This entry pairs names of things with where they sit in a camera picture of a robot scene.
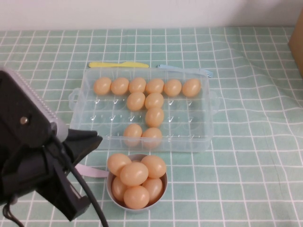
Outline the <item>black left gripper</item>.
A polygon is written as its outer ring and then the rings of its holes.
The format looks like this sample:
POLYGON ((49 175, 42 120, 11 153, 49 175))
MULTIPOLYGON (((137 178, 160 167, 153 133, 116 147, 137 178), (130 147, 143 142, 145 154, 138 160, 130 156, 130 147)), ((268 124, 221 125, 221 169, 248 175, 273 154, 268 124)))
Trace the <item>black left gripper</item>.
MULTIPOLYGON (((96 131, 68 129, 63 142, 68 157, 76 166, 96 150, 103 138, 96 131)), ((17 157, 13 148, 0 144, 0 203, 13 203, 32 191, 54 205, 69 221, 84 214, 90 206, 67 179, 70 168, 59 148, 50 143, 39 148, 21 146, 17 157)))

